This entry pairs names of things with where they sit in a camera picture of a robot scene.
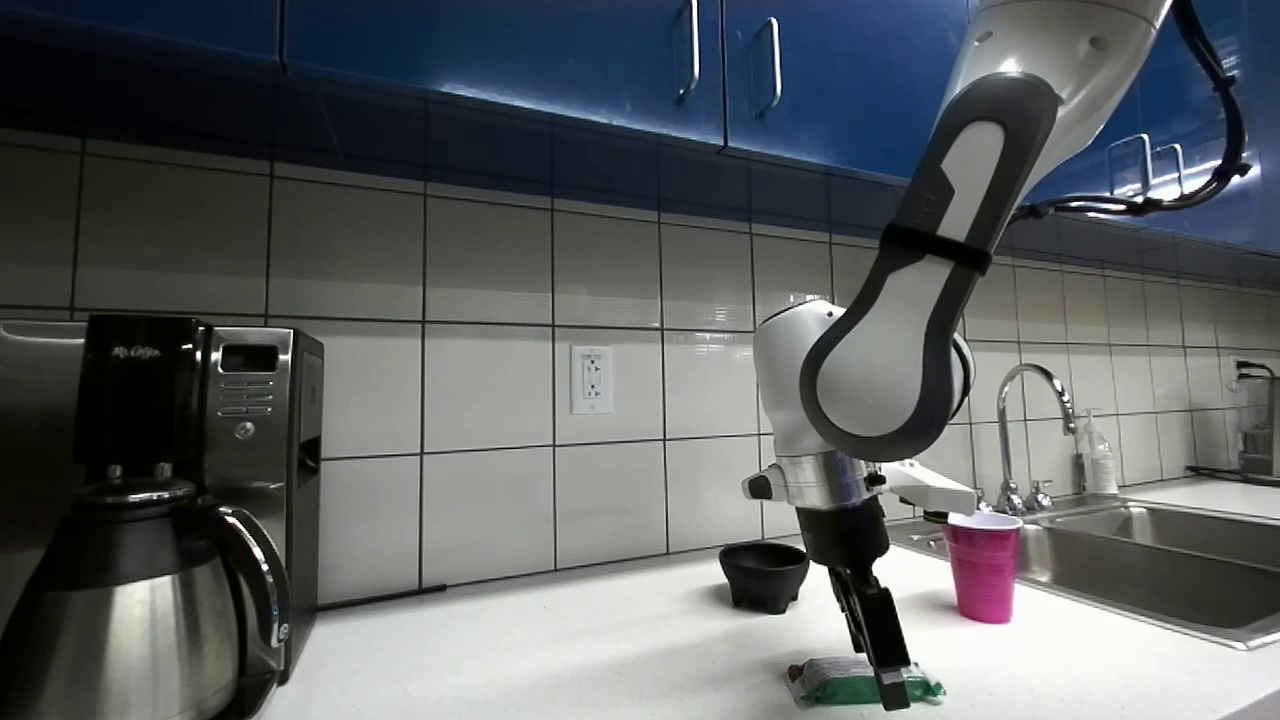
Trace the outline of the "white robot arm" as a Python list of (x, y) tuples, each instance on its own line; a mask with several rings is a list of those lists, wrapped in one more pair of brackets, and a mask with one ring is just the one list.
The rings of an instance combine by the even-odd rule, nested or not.
[(1082, 151), (1130, 87), (1173, 0), (975, 0), (923, 158), (846, 305), (805, 296), (757, 325), (771, 463), (743, 482), (795, 508), (882, 709), (911, 701), (881, 502), (963, 512), (972, 491), (902, 463), (967, 397), (954, 335), (1014, 204)]

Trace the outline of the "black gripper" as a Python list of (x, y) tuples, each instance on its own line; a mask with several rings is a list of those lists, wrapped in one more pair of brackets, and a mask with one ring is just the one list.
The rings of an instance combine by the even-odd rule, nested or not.
[(852, 650), (870, 660), (876, 692), (887, 711), (908, 709), (902, 670), (911, 663), (894, 601), (887, 589), (855, 574), (870, 574), (870, 565), (887, 554), (882, 508), (863, 502), (855, 508), (799, 508), (805, 554), (814, 565), (829, 565), (833, 596), (844, 612), (844, 629)]

